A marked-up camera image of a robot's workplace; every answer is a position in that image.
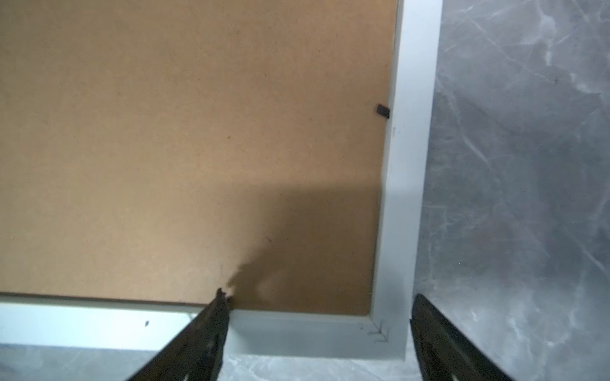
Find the dark mark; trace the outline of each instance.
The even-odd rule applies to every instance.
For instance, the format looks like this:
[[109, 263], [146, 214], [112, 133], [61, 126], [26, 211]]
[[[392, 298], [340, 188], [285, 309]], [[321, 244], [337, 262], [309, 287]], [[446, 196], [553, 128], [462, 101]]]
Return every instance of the dark mark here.
[[390, 109], [382, 104], [377, 105], [377, 114], [383, 116], [386, 119], [390, 119]]

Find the marble surface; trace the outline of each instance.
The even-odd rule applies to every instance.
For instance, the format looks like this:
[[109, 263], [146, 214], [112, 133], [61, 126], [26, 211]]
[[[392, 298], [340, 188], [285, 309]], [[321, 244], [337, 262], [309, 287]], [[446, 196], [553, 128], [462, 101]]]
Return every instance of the marble surface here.
[[[610, 374], [610, 3], [446, 0], [426, 294], [519, 381]], [[405, 363], [228, 357], [222, 380], [420, 379]], [[0, 347], [6, 380], [120, 380], [152, 354]]]

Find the white picture frame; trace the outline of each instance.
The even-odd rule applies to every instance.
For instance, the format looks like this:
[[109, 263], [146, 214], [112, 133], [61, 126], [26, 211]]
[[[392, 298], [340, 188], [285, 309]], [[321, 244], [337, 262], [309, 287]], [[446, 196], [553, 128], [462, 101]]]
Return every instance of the white picture frame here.
[[[442, 0], [399, 0], [368, 316], [236, 310], [225, 353], [404, 359]], [[158, 351], [200, 308], [0, 296], [0, 343]]]

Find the brown hardboard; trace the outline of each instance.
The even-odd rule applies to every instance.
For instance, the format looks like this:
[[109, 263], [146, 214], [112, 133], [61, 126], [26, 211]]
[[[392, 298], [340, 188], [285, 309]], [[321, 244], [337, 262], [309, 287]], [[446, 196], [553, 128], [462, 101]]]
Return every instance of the brown hardboard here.
[[366, 314], [395, 8], [0, 2], [0, 291]]

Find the white frame edge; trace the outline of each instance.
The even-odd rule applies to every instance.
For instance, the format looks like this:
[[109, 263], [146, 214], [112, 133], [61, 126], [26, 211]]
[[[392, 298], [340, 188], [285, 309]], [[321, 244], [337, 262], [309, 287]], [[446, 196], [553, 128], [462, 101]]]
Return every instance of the white frame edge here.
[[[434, 95], [442, 0], [398, 0], [369, 316], [237, 310], [231, 354], [404, 359]], [[0, 343], [158, 351], [201, 308], [0, 297]]]

